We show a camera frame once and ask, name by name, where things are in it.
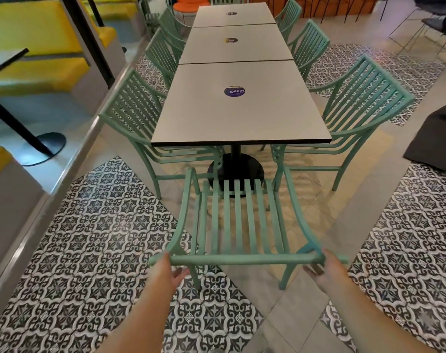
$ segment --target round sticker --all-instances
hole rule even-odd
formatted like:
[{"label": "round sticker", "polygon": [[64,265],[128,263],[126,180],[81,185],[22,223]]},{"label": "round sticker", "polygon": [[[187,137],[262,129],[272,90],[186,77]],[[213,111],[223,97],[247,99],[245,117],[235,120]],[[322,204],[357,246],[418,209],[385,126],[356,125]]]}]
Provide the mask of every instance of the round sticker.
[{"label": "round sticker", "polygon": [[224,93],[231,97],[241,96],[245,92],[246,92],[246,90],[240,86],[231,86],[224,90]]}]

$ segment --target table base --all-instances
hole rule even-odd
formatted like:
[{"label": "table base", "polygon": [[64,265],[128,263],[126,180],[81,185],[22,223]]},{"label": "table base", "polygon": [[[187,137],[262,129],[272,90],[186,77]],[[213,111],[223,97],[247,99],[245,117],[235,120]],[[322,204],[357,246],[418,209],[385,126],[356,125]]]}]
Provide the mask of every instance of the table base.
[{"label": "table base", "polygon": [[[207,173],[213,173],[213,162],[208,167]],[[250,179],[251,190],[254,190],[254,180],[264,180],[264,169],[262,165],[254,157],[245,153],[240,154],[239,161],[233,164],[231,154],[223,155],[223,166],[218,170],[218,181],[220,188],[223,189],[223,181],[230,180],[230,190],[234,190],[234,180],[239,179],[239,188],[244,189],[244,179]],[[208,178],[210,186],[213,187],[213,178]]]},{"label": "table base", "polygon": [[14,154],[15,159],[22,166],[35,166],[43,163],[54,157],[66,145],[66,137],[60,133],[46,133],[36,137],[50,150],[51,154],[41,153],[26,143]]}]

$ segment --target person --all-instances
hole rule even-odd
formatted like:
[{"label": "person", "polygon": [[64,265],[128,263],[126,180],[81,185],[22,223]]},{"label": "person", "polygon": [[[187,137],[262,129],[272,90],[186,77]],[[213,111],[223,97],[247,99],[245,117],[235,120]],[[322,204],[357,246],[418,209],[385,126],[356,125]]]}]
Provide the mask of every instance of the person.
[{"label": "person", "polygon": [[[377,309],[331,251],[323,249],[323,253],[326,256],[324,268],[318,265],[303,268],[330,297],[360,352],[436,353]],[[96,352],[160,353],[172,297],[188,274],[188,269],[173,271],[169,254],[164,253],[150,269],[146,286],[130,314]]]}]

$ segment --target green chair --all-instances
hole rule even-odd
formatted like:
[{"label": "green chair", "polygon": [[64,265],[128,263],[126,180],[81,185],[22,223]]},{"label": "green chair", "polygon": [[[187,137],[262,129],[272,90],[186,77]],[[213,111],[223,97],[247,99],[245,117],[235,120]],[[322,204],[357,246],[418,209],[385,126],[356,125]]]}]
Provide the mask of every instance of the green chair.
[{"label": "green chair", "polygon": [[323,55],[330,42],[318,25],[310,19],[300,34],[287,45],[304,81],[308,79],[311,66]]},{"label": "green chair", "polygon": [[[114,90],[104,110],[99,117],[114,130],[126,136],[140,155],[156,189],[156,196],[161,199],[161,190],[158,181],[183,179],[185,175],[156,175],[150,160],[165,163],[183,163],[192,161],[215,161],[221,167],[221,148],[202,146],[191,147],[154,147],[150,141],[156,124],[161,115],[161,100],[166,99],[165,94],[150,87],[141,78],[138,72],[130,69],[121,85]],[[213,178],[218,183],[215,174],[199,174],[198,178]]]},{"label": "green chair", "polygon": [[[300,228],[302,228],[303,234],[308,241],[308,243],[296,253],[290,253],[279,198],[279,187],[283,174],[285,174],[290,199],[297,216],[298,224],[300,225]],[[193,186],[195,193],[197,194],[197,199],[194,207],[194,218],[191,228],[191,247],[190,252],[187,253],[181,247],[180,242],[184,233],[184,224],[187,219],[191,186]],[[280,289],[284,290],[288,283],[288,279],[290,278],[290,274],[296,265],[322,264],[324,262],[325,257],[321,252],[321,244],[309,228],[303,216],[288,166],[284,166],[283,163],[280,163],[274,182],[270,179],[265,179],[263,183],[256,180],[253,190],[251,190],[249,179],[244,180],[244,183],[240,183],[239,180],[236,180],[234,182],[234,191],[230,191],[229,188],[230,182],[229,180],[225,180],[223,184],[223,199],[220,198],[220,195],[222,194],[221,191],[212,190],[208,181],[203,183],[202,190],[200,190],[195,168],[192,167],[187,169],[179,220],[173,237],[169,244],[167,244],[165,251],[171,254],[170,261],[172,265],[185,265],[189,267],[194,286],[198,290],[200,289],[200,280],[197,275],[196,266],[285,264],[287,265],[286,275],[284,274],[282,281],[279,284]],[[233,215],[230,206],[230,196],[234,196]],[[243,196],[246,196],[245,213],[247,213],[248,216],[247,226],[243,226],[243,221],[241,219],[243,214],[241,198]],[[264,198],[269,203],[269,212],[266,212],[265,210]],[[208,238],[209,243],[207,243],[206,237],[208,200],[211,200],[212,203],[212,228],[211,236]],[[218,202],[221,200],[223,201],[224,209],[224,230],[222,233],[223,237],[220,240],[218,234]],[[260,231],[258,233],[261,241],[260,249],[258,249],[257,245],[255,212],[258,213],[260,223]],[[266,213],[272,218],[272,235],[270,235],[268,230],[268,218],[266,218]],[[231,217],[234,218],[235,223],[233,228],[231,225]],[[235,231],[235,245],[232,245],[232,229]],[[247,239],[249,240],[249,246],[245,249],[243,242]],[[275,243],[273,249],[271,249],[270,242]],[[343,255],[339,255],[338,257],[342,262],[347,262],[347,257]],[[159,255],[151,257],[149,264],[155,264],[158,258]]]},{"label": "green chair", "polygon": [[211,5],[240,4],[241,0],[210,0]]},{"label": "green chair", "polygon": [[181,23],[176,17],[174,17],[169,8],[166,8],[163,14],[159,17],[158,22],[168,40],[175,47],[184,51],[186,41],[182,37],[182,33],[184,30],[190,30],[191,27],[186,26],[185,24]]},{"label": "green chair", "polygon": [[363,55],[342,77],[312,88],[310,92],[331,89],[323,119],[333,138],[331,143],[287,146],[285,153],[340,154],[350,150],[341,166],[291,166],[292,171],[337,171],[332,190],[350,161],[376,128],[412,104],[408,93],[392,76]]},{"label": "green chair", "polygon": [[144,50],[144,54],[161,71],[164,84],[169,90],[177,71],[182,50],[169,41],[161,28],[159,28],[149,42],[148,47]]},{"label": "green chair", "polygon": [[275,17],[275,22],[279,27],[285,42],[292,31],[293,25],[300,18],[302,7],[295,0],[288,0],[283,10]]}]

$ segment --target sticker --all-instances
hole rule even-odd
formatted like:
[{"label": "sticker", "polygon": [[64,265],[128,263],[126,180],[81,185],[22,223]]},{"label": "sticker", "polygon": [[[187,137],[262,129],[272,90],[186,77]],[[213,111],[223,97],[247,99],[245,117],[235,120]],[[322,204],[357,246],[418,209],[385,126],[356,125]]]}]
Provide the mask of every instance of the sticker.
[{"label": "sticker", "polygon": [[231,86],[224,90],[224,93],[231,97],[241,96],[246,92],[243,87],[240,86]]}]

